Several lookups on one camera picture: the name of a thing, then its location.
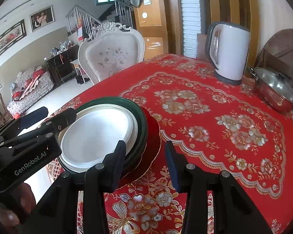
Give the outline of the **red glass scalloped bowl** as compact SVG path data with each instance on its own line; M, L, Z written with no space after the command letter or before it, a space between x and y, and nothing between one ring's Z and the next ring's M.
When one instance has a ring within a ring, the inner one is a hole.
M118 189L127 186L141 178L151 167L161 149L160 127L157 120L150 115L148 110L142 107L147 119L147 141L141 159L135 168L120 179Z

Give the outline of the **floral sofa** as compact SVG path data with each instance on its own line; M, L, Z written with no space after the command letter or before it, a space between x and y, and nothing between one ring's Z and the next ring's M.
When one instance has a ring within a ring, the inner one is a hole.
M31 67L20 72L10 85L11 100L7 105L7 110L14 118L22 115L47 95L54 85L50 72L42 66Z

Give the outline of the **small white side table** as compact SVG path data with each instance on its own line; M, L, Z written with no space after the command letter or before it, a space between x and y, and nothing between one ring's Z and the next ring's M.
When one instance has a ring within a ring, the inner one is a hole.
M83 68L81 68L81 65L80 65L78 59L72 61L71 64L73 65L73 68L76 71L77 84L82 85L82 84L87 83L89 81L89 78L88 78L87 74L85 73L85 71L83 70Z

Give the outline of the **dark wooden cabinet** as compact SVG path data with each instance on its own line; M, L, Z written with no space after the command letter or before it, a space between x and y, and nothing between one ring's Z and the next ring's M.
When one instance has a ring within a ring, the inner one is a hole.
M57 87L77 76L73 61L78 58L79 46L74 45L60 54L46 59L46 66Z

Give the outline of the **framed floral painting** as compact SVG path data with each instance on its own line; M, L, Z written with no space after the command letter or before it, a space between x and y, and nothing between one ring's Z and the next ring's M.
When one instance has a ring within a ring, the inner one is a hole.
M0 35L0 56L27 35L24 19Z

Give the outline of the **red floral tablecloth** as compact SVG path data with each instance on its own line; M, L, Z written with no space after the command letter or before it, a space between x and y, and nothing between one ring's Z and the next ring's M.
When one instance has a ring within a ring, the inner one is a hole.
M119 96L148 110L160 127L161 149L137 181L105 195L111 233L180 233L186 196L173 188L164 157L172 141L190 163L226 170L261 211L273 233L293 219L293 111L276 112L254 93L218 81L206 62L163 54L94 85L62 106L78 108Z

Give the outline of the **white ornate chair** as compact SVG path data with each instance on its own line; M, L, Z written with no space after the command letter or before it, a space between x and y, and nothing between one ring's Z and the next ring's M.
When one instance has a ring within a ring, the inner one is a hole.
M104 22L93 28L81 43L78 61L95 85L143 61L145 42L135 29L116 22Z

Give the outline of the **framed portrait picture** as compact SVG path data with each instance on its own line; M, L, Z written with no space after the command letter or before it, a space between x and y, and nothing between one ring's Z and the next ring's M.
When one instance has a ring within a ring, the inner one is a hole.
M30 15L30 23L33 32L54 21L55 18L52 5Z

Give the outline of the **round wooden table top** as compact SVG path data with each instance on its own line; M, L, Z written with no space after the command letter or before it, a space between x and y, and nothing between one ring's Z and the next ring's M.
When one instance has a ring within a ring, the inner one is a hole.
M256 67L282 74L293 88L293 28L280 30L267 41Z

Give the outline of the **white electric kettle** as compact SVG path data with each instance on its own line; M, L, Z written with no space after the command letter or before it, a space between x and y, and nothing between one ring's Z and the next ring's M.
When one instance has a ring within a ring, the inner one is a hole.
M205 55L214 76L224 83L240 85L245 72L250 31L231 22L213 22L207 29Z

